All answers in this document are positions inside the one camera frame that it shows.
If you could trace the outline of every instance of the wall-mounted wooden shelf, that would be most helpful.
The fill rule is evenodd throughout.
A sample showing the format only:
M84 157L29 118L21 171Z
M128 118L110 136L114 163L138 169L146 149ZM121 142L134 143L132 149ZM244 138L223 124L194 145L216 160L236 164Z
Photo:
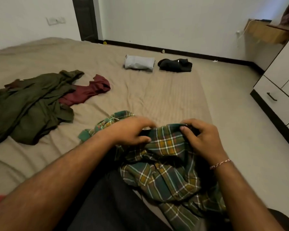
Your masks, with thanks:
M249 19L245 30L253 37L271 44L285 44L289 40L289 29L270 25L267 21Z

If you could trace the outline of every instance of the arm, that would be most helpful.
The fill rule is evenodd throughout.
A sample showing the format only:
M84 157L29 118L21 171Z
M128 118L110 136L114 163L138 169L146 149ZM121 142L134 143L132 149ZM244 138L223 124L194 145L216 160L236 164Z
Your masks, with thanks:
M112 124L23 182L0 202L0 231L52 230L113 146L151 141L138 136L147 126L155 124L144 117Z
M196 119L182 122L200 130L201 134L195 136L189 128L181 127L192 147L211 166L228 159L215 126ZM234 230L284 230L232 162L214 171Z

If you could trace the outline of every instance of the wrinkled bedsheet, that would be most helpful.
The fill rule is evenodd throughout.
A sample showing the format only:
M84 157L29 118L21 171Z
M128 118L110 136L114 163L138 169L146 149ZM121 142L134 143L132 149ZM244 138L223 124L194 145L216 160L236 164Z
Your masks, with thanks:
M87 86L96 74L110 82L111 90L73 105L74 121L61 123L35 146L8 137L0 143L0 194L8 194L25 179L79 144L78 134L114 112L130 110L158 125L178 123L185 118L211 122L208 105L194 66L190 73L159 70L153 73L125 70L125 56L138 55L171 60L177 55L118 46L46 38L0 50L0 88L15 79L43 73L81 70L85 75L76 85Z

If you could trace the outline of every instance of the hand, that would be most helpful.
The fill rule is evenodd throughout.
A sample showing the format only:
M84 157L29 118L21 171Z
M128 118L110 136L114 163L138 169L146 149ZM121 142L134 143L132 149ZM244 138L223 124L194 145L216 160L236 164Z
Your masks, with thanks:
M150 137L139 136L143 128L156 127L155 123L142 116L128 117L97 133L105 134L115 145L138 145L151 142Z
M197 119L183 120L181 123L192 125L199 129L200 135L195 136L187 127L180 127L181 132L189 140L191 146L197 150L200 155L208 161L210 165L216 165L228 159L216 126L205 123Z

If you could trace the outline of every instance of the floor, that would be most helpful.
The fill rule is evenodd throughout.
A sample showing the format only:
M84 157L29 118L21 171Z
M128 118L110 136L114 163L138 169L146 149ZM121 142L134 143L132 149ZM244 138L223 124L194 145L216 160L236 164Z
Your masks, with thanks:
M289 217L289 145L250 96L247 66L191 58L224 148L265 204Z

